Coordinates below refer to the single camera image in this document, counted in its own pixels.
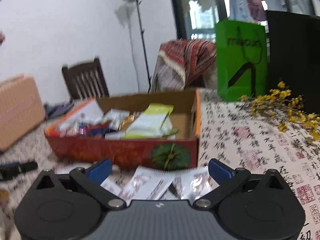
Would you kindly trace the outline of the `red blue snack packets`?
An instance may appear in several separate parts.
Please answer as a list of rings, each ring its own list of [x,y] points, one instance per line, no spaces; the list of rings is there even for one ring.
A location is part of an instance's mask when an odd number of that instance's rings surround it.
[[[98,139],[104,138],[107,133],[114,133],[117,130],[112,125],[112,119],[105,117],[91,118],[81,114],[75,119],[68,119],[54,128],[60,133],[60,137],[87,136]]]

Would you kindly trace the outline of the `calligraphy print tablecloth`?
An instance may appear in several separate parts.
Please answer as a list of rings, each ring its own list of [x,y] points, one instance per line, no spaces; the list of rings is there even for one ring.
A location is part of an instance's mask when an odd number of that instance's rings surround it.
[[[288,131],[281,133],[264,118],[245,119],[238,103],[218,103],[216,92],[201,89],[200,95],[199,165],[216,158],[252,173],[278,170],[305,210],[306,223],[298,239],[319,239],[319,142],[297,124],[288,125]],[[21,239],[14,226],[14,211],[39,172],[64,166],[57,162],[44,136],[44,130],[55,121],[43,122],[1,155],[1,164],[35,160],[39,166],[37,171],[1,183],[1,189],[10,193],[2,217],[6,219],[6,239]]]

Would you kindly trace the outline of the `red patterned draped blanket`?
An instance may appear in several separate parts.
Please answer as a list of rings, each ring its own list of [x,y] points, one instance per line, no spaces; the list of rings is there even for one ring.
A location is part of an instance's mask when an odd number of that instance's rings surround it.
[[[150,92],[184,90],[216,68],[216,46],[208,40],[170,40],[160,45]]]

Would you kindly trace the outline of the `pink hard-shell suitcase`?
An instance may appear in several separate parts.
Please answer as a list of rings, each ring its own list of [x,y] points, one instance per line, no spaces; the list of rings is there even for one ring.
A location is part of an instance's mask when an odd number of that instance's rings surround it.
[[[1,82],[1,152],[45,119],[46,113],[32,76],[19,75]]]

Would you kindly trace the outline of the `orange cardboard snack box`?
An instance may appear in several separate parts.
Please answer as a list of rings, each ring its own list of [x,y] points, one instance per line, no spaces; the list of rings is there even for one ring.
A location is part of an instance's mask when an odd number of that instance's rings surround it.
[[[82,113],[103,115],[111,109],[142,112],[151,103],[174,107],[170,114],[175,139],[98,139],[85,135],[67,136],[58,130],[65,121],[74,122]],[[48,127],[44,135],[59,159],[95,162],[108,158],[124,169],[139,165],[160,170],[180,170],[197,166],[200,138],[200,91],[188,89],[115,98],[88,99]]]

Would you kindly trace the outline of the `yellow artificial flower branch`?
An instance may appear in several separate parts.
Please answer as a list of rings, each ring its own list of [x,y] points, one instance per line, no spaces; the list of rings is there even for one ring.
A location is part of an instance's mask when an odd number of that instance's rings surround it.
[[[313,141],[319,141],[319,115],[305,113],[303,97],[293,97],[283,81],[265,95],[242,95],[239,99],[252,116],[262,116],[279,131],[287,132],[289,125],[301,125]]]

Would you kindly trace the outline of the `dark wooden chair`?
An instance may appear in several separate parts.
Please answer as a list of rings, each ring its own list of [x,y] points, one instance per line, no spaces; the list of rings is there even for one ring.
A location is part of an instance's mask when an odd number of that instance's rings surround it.
[[[71,100],[108,98],[109,91],[99,57],[61,69]]]

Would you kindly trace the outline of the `clear white packet right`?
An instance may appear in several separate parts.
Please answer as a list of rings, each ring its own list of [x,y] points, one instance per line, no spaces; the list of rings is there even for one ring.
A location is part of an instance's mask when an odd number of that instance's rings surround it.
[[[175,172],[170,191],[179,199],[194,202],[217,187],[218,183],[209,175],[208,167],[198,167]]]

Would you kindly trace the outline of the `green white snack packet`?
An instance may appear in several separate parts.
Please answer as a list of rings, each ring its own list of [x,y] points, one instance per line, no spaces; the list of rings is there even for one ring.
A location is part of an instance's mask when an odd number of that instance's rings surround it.
[[[151,103],[127,128],[123,139],[175,139],[178,130],[173,127],[170,114],[173,105]]]

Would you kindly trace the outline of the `studio light on stand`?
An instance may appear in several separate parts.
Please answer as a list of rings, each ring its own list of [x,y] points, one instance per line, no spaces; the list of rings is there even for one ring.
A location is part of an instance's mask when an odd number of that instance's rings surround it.
[[[146,51],[145,29],[140,9],[141,0],[122,1],[125,5],[132,63],[136,71],[138,91],[148,93],[151,89],[151,75]]]

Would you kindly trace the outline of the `white red-print snack packet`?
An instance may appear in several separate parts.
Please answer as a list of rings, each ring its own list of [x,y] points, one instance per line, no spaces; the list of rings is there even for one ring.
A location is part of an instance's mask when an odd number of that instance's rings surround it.
[[[173,173],[139,166],[118,197],[127,206],[132,200],[159,200],[174,179]]]

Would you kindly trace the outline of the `black paper shopping bag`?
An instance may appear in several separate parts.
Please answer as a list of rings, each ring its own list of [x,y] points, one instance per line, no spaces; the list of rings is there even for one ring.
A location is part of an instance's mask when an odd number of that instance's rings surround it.
[[[283,81],[294,97],[303,97],[306,112],[319,113],[319,17],[272,10],[266,16],[268,88]]]

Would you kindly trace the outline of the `green paper shopping bag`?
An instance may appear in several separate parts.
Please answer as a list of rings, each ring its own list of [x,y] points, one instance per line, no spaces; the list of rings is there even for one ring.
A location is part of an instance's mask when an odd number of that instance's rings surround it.
[[[217,92],[225,101],[266,94],[265,27],[233,20],[215,25]]]

